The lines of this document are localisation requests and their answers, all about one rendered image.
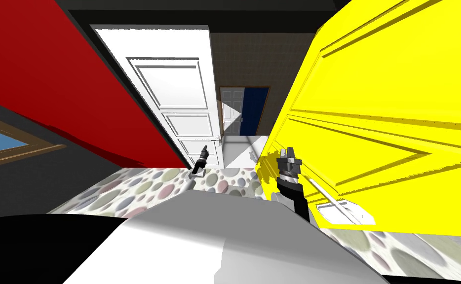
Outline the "small white panelled door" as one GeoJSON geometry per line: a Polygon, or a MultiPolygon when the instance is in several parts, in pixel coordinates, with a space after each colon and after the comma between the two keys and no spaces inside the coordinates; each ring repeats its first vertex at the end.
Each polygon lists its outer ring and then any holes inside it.
{"type": "Polygon", "coordinates": [[[242,122],[244,87],[221,87],[223,131],[225,136],[239,136],[242,122]]]}

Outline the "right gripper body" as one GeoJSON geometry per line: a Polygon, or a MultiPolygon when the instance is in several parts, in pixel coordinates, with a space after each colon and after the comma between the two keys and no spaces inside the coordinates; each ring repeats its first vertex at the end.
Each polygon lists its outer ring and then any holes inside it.
{"type": "Polygon", "coordinates": [[[280,176],[298,178],[301,173],[302,160],[297,158],[279,157],[276,159],[280,176]]]}

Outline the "large white panelled door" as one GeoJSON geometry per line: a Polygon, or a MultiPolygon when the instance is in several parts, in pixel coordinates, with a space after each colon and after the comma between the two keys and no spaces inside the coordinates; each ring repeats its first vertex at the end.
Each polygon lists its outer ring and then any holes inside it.
{"type": "Polygon", "coordinates": [[[219,104],[207,25],[92,25],[99,39],[193,166],[224,167],[219,104]]]}

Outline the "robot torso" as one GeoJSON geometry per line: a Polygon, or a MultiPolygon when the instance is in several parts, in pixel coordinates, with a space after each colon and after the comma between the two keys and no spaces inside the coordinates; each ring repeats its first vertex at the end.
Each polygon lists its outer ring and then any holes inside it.
{"type": "Polygon", "coordinates": [[[389,284],[285,205],[190,190],[119,225],[63,284],[389,284]]]}

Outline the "yellow panelled door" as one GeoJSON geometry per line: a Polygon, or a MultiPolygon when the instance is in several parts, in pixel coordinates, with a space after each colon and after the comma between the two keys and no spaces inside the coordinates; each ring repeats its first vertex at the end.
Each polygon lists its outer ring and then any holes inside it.
{"type": "Polygon", "coordinates": [[[320,227],[461,236],[461,0],[351,0],[321,26],[256,167],[292,147],[320,227]],[[375,225],[331,224],[305,178],[375,225]]]}

